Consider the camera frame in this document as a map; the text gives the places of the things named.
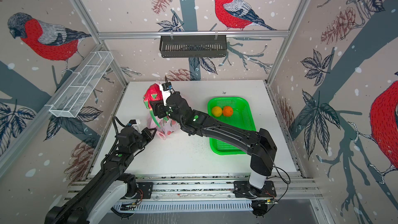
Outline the pink plastic bag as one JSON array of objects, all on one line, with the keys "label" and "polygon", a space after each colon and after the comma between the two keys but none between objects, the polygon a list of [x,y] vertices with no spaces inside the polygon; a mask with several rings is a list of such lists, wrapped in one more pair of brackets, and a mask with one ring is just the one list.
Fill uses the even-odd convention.
[{"label": "pink plastic bag", "polygon": [[149,129],[156,129],[156,135],[163,140],[166,140],[171,134],[180,130],[180,126],[175,120],[169,117],[161,119],[158,117],[152,118],[150,114],[147,118],[147,127]]}]

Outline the red dragon fruit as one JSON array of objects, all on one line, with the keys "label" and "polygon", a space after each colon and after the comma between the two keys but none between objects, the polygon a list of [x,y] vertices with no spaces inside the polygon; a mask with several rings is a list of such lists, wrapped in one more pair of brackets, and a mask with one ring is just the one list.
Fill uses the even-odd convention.
[{"label": "red dragon fruit", "polygon": [[164,105],[163,93],[160,82],[151,85],[143,96],[145,107],[149,110],[150,116],[157,127],[161,127],[157,116],[159,107]]}]

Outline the yellow orange fruit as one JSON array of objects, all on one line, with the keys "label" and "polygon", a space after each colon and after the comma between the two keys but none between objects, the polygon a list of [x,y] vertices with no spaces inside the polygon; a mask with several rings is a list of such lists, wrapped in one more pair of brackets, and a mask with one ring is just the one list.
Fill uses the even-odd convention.
[{"label": "yellow orange fruit", "polygon": [[219,107],[219,106],[214,106],[214,107],[211,109],[211,114],[212,114],[214,117],[220,117],[220,116],[222,116],[222,114],[223,114],[223,110],[222,110],[222,108]]}]

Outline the orange tangerine fruit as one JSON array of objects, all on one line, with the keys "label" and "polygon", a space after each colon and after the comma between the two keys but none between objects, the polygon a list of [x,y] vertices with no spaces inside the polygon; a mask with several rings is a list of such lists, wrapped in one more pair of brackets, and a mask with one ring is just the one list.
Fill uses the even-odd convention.
[{"label": "orange tangerine fruit", "polygon": [[223,116],[225,116],[225,117],[231,117],[231,116],[233,116],[233,113],[234,113],[234,110],[233,110],[233,108],[230,107],[230,106],[225,106],[225,107],[222,109],[222,114],[223,114]]}]

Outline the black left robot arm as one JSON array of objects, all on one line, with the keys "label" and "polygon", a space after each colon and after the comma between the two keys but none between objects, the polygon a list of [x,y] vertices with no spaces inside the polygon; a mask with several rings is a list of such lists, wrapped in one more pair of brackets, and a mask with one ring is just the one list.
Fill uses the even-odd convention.
[{"label": "black left robot arm", "polygon": [[135,154],[155,138],[156,129],[138,132],[126,127],[116,135],[110,153],[101,162],[101,169],[93,179],[63,206],[53,207],[45,217],[47,224],[98,224],[120,199],[134,205],[150,199],[153,183],[138,183],[126,169]]}]

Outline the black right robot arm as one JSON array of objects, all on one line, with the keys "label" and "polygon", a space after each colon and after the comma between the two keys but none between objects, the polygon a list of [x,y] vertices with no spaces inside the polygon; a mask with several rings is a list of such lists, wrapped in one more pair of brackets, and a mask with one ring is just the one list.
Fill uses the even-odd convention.
[{"label": "black right robot arm", "polygon": [[271,175],[277,147],[265,129],[244,130],[223,123],[216,118],[193,110],[179,92],[172,93],[166,100],[156,95],[144,101],[152,115],[169,117],[176,121],[183,132],[226,142],[251,156],[249,185],[234,190],[237,197],[255,199],[264,192],[266,179]]}]

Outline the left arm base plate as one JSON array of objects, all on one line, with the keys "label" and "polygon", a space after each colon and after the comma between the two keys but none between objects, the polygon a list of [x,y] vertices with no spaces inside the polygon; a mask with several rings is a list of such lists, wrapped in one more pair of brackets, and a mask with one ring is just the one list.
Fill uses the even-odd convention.
[{"label": "left arm base plate", "polygon": [[153,191],[153,183],[152,182],[138,182],[136,183],[136,194],[133,199],[143,199],[148,200],[151,199]]}]

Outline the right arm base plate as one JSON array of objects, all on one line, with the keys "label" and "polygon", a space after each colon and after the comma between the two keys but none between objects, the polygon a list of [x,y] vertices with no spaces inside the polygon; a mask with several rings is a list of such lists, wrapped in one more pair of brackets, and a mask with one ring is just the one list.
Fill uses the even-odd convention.
[{"label": "right arm base plate", "polygon": [[258,189],[252,186],[249,181],[234,181],[233,194],[236,198],[256,199],[256,198],[276,198],[274,183],[266,180],[263,188]]}]

